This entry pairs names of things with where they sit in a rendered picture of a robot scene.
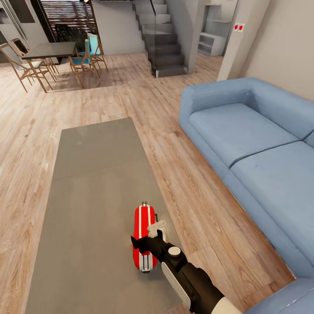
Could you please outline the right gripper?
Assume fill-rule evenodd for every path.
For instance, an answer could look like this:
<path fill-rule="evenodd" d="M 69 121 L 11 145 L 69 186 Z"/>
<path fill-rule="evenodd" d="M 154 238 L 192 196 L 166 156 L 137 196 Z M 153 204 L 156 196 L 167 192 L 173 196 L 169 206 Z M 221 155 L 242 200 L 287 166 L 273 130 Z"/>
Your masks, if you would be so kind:
<path fill-rule="evenodd" d="M 157 231 L 157 236 L 154 238 L 145 236 L 139 240 L 136 240 L 133 236 L 131 236 L 132 246 L 135 249 L 139 249 L 141 254 L 150 251 L 154 255 L 154 250 L 157 244 L 163 241 L 163 232 L 161 230 Z M 154 255 L 155 256 L 155 255 Z"/>

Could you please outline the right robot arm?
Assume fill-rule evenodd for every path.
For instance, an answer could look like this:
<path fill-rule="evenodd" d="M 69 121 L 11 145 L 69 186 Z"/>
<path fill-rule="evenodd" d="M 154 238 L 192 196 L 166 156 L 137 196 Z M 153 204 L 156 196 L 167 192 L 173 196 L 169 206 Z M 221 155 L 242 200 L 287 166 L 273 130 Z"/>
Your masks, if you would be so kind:
<path fill-rule="evenodd" d="M 209 275 L 188 262 L 181 248 L 165 243 L 160 230 L 166 222 L 160 221 L 148 226 L 147 236 L 136 240 L 131 236 L 132 246 L 141 254 L 150 251 L 160 262 L 168 281 L 177 291 L 184 304 L 195 314 L 242 314 L 212 284 Z"/>

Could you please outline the radio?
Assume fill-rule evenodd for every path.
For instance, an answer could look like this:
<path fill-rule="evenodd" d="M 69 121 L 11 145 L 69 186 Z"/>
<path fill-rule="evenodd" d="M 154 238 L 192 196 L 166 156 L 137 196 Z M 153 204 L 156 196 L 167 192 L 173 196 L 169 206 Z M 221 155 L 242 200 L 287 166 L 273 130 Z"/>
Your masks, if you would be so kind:
<path fill-rule="evenodd" d="M 135 211 L 135 223 L 133 237 L 139 240 L 147 236 L 150 232 L 147 230 L 148 226 L 157 223 L 157 214 L 154 213 L 154 208 L 142 202 Z M 157 265 L 158 259 L 150 252 L 147 251 L 143 254 L 139 249 L 133 248 L 133 259 L 136 267 L 144 273 L 150 273 L 150 270 Z"/>

